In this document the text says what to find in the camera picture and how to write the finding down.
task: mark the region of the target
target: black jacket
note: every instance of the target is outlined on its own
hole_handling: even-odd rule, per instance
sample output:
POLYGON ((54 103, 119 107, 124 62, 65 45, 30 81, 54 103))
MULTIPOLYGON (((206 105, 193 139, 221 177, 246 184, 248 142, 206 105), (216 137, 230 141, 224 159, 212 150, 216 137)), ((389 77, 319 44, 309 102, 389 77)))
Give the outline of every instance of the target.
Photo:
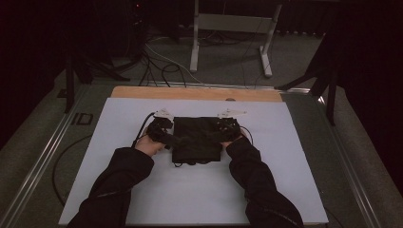
MULTIPOLYGON (((247 139, 227 147, 231 175, 249 199, 246 216, 253 227, 303 227, 297 208, 276 189, 269 167, 247 139)), ((151 172, 154 161, 133 148, 117 149, 107 169, 95 181, 67 228, 125 227, 131 188, 151 172)))

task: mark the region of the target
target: white tabletop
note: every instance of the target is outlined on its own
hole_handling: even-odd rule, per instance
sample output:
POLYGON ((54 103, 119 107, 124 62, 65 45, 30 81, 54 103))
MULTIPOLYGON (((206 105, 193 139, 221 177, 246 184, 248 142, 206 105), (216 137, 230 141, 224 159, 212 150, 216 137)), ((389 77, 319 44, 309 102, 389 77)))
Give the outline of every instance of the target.
MULTIPOLYGON (((324 211, 315 181, 286 103, 220 102, 109 98, 73 184, 60 224, 78 212, 97 177, 106 169, 116 148, 130 146, 144 118, 166 108, 177 117, 215 117, 227 108, 246 111, 238 116, 248 128, 276 180, 280 193, 301 213, 304 223, 324 223, 324 211)), ((230 158, 175 167, 171 152, 153 157, 151 175, 133 188, 126 223, 129 225, 248 224, 243 189, 229 173, 230 158)))

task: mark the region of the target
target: gray carpet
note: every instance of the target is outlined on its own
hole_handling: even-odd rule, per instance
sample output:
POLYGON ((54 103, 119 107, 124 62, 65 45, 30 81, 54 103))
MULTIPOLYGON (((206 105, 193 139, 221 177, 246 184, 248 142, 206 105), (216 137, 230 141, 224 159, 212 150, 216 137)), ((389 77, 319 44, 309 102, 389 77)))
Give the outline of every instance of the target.
MULTIPOLYGON (((238 33, 230 35, 238 38, 247 36, 238 33)), ((201 47, 199 70, 192 74, 197 80, 185 70, 182 71, 183 77, 188 85, 200 81, 204 84, 232 85, 250 89, 255 86, 279 86, 304 73, 320 44, 320 40, 315 37, 276 36, 269 51, 274 76, 267 79, 262 76, 258 53, 258 47, 263 41, 263 36, 257 36, 253 42, 248 40, 236 45, 201 47)), ((161 38, 149 42, 149 47, 160 55, 189 68, 191 39, 182 38, 179 43, 175 43, 161 38)), ((150 56, 161 58, 148 47, 146 50, 150 56)), ((117 64, 124 61, 115 60, 117 64)), ((51 172, 55 159, 70 144, 93 132, 104 102, 115 85, 137 85, 140 82, 144 75, 144 63, 138 63, 122 73, 123 76, 132 79, 129 83, 123 84, 98 75, 93 85, 88 86, 88 91, 83 95, 83 99, 80 100, 74 112, 92 114, 92 123, 90 125, 75 124, 67 129, 43 177, 37 183, 26 207, 16 220, 15 227, 57 227, 63 206, 51 187, 51 172)), ((160 67, 167 65, 161 61, 155 61, 155 63, 158 63, 160 67)), ((153 67, 153 74, 158 85, 164 86, 164 83, 161 83, 163 80, 161 71, 153 67)), ((183 86, 180 72, 165 73, 164 76, 171 85, 176 83, 175 85, 183 86)), ((312 82, 311 80, 298 87, 310 87, 312 82)), ((148 83, 151 86, 155 85, 151 76, 148 77, 148 83)), ((64 74, 58 77, 56 87, 37 106, 0 153, 0 212, 2 215, 12 202, 28 171, 46 147, 57 124, 64 117, 65 100, 56 98, 62 87, 64 87, 64 74)), ((336 217, 328 214, 330 221, 328 227, 340 227, 337 219, 344 227, 371 227, 361 212, 354 188, 347 178, 349 174, 346 173, 339 156, 338 138, 355 168, 380 227, 403 227, 403 219, 400 217, 403 212, 402 198, 379 160, 359 119, 351 109, 343 90, 337 89, 336 127, 331 127, 323 121, 321 106, 317 105, 315 98, 294 93, 282 94, 282 97, 290 108, 323 204, 336 217)), ((73 184, 88 143, 89 139, 75 144, 59 161, 56 169, 56 184, 64 198, 73 184)))

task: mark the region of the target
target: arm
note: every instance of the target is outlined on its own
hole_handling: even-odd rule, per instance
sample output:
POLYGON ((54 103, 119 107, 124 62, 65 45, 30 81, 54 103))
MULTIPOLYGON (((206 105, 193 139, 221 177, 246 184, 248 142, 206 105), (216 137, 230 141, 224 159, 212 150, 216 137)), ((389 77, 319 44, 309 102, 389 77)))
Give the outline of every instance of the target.
POLYGON ((245 189, 246 216, 253 227, 303 227, 294 204, 277 191, 273 175, 260 152, 245 137, 224 142, 231 157, 232 177, 245 189))
POLYGON ((151 157, 162 147, 145 136, 135 148, 116 149, 67 228, 125 227, 131 188, 148 177, 154 165, 151 157))

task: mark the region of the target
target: floor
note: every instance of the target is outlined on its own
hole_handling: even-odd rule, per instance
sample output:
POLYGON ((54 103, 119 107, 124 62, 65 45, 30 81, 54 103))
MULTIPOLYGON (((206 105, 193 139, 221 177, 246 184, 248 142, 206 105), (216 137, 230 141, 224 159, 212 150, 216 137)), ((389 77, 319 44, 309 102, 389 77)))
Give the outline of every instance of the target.
MULTIPOLYGON (((227 85, 248 89, 280 86, 303 75, 321 41, 306 35, 276 35, 269 49, 273 77, 266 78, 262 75, 258 51, 265 38, 263 35, 225 33, 227 37, 223 40, 218 35, 206 32, 205 37, 208 38, 200 39, 203 47, 197 73, 187 71, 191 38, 182 38, 179 42, 160 36, 152 38, 144 49, 150 57, 159 59, 153 59, 156 65, 162 68, 169 64, 167 62, 174 61, 181 66, 165 69, 163 76, 167 83, 163 80, 162 71, 152 66, 152 75, 145 74, 142 86, 184 86, 184 82, 187 86, 227 85)), ((115 59, 114 62, 124 63, 125 59, 115 59)), ((131 79, 127 83, 116 82, 96 71, 92 85, 79 86, 77 83, 77 106, 71 113, 92 114, 91 124, 74 123, 74 115, 64 114, 66 101, 57 98, 60 89, 64 88, 64 73, 56 79, 55 88, 0 152, 0 227, 57 227, 63 206, 51 186, 53 171, 61 198, 65 200, 89 139, 77 141, 93 132, 113 87, 137 86, 144 76, 146 64, 147 59, 144 58, 136 66, 121 72, 131 79), (60 126, 62 120, 69 124, 60 126), (60 141, 48 144, 49 139, 54 138, 60 141), (48 158, 41 157, 43 151, 49 152, 48 158), (64 154, 63 158, 57 161, 61 154, 64 154), (32 168, 35 169, 33 165, 38 158, 47 161, 45 167, 38 174, 37 181, 32 186, 26 186, 24 184, 29 180, 25 181, 25 178, 32 168), (29 191, 16 198, 19 189, 29 191), (15 206, 13 199, 23 203, 15 206)), ((313 81, 305 82, 298 88, 309 88, 313 81)), ((337 88, 336 126, 323 121, 322 106, 317 104, 316 98, 304 94, 304 89, 301 91, 283 93, 282 98, 292 113, 323 204, 328 210, 330 222, 327 227, 403 227, 403 199, 343 89, 337 88)))

